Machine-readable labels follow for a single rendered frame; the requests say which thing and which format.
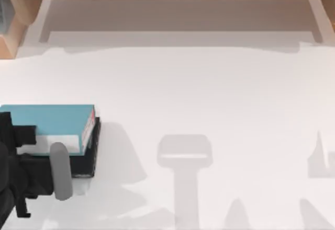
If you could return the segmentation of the pale grey rounded box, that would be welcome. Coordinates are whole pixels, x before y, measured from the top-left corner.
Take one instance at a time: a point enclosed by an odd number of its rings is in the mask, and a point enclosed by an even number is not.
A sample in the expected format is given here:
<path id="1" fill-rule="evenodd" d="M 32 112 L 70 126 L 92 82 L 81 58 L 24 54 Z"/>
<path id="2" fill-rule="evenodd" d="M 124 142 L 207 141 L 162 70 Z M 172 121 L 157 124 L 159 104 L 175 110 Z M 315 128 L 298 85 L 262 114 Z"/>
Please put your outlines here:
<path id="1" fill-rule="evenodd" d="M 53 143 L 49 159 L 55 198 L 65 201 L 73 195 L 70 156 L 66 146 L 61 142 Z"/>

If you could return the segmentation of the light blue book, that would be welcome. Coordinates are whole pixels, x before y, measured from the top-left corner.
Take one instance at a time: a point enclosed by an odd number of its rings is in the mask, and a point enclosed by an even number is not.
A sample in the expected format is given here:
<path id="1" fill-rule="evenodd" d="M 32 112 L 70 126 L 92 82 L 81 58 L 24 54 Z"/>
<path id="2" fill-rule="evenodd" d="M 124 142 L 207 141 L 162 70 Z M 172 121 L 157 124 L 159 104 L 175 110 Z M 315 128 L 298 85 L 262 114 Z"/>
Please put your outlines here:
<path id="1" fill-rule="evenodd" d="M 83 156 L 95 126 L 94 105 L 1 105 L 10 112 L 13 125 L 35 125 L 36 143 L 24 143 L 18 154 L 48 155 L 55 142 L 70 155 Z"/>

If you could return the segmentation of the black book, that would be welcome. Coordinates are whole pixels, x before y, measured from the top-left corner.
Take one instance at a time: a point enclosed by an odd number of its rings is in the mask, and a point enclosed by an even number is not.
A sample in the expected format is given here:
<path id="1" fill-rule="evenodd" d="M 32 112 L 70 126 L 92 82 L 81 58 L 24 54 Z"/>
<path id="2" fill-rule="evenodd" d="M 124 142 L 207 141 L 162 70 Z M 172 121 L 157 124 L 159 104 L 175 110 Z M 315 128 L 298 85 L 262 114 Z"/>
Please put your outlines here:
<path id="1" fill-rule="evenodd" d="M 87 149 L 83 156 L 70 156 L 71 174 L 73 178 L 92 178 L 95 175 L 99 135 L 101 130 L 100 117 L 95 118 L 95 126 L 90 136 Z M 21 164 L 32 175 L 51 176 L 51 164 L 48 156 L 27 155 Z"/>

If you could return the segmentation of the wooden cupboard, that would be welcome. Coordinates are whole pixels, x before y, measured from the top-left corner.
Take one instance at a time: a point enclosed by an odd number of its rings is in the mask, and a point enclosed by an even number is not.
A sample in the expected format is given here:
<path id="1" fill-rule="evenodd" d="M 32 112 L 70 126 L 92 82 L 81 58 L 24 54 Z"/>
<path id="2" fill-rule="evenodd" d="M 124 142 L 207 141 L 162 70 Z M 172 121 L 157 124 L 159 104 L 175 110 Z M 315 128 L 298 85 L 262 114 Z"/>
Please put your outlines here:
<path id="1" fill-rule="evenodd" d="M 14 59 L 42 0 L 0 0 L 0 60 Z"/>

